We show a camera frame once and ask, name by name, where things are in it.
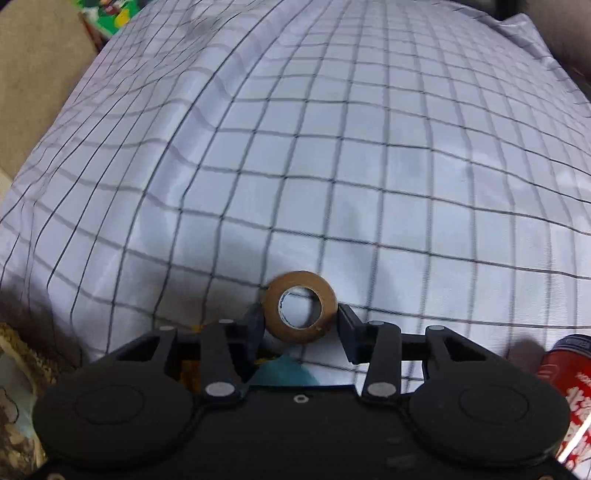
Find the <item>brown tape roll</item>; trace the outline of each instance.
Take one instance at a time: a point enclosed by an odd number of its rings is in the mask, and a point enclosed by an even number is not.
[[[305,287],[313,291],[320,300],[320,316],[306,328],[296,328],[284,321],[280,304],[287,290]],[[336,296],[329,283],[312,272],[289,272],[277,277],[269,284],[263,301],[267,330],[279,340],[289,343],[309,343],[322,337],[336,318]]]

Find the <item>tape roll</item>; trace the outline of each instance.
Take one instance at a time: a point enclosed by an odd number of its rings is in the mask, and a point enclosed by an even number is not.
[[[281,313],[281,303],[287,291],[293,287],[305,287],[313,291],[320,300],[320,315],[312,325],[296,328],[289,325]],[[336,318],[336,296],[329,283],[312,272],[289,272],[274,279],[263,301],[267,330],[279,340],[289,343],[309,343],[322,337]]]

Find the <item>screw hole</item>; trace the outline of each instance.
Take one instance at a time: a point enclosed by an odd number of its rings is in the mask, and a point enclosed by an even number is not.
[[[305,395],[303,395],[303,394],[296,395],[294,397],[294,402],[295,403],[308,403],[309,401],[310,401],[310,399],[308,397],[306,397]]]

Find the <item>beige cushion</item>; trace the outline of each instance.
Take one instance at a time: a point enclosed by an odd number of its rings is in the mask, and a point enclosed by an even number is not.
[[[0,11],[0,168],[14,177],[96,56],[68,0]]]

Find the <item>checkered fabric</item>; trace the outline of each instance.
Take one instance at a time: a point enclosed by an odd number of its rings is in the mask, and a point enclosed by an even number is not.
[[[364,321],[550,348],[591,333],[589,116],[527,17],[159,0],[15,179],[0,297],[75,361],[241,317],[291,270]],[[363,381],[334,332],[293,354],[321,383]]]

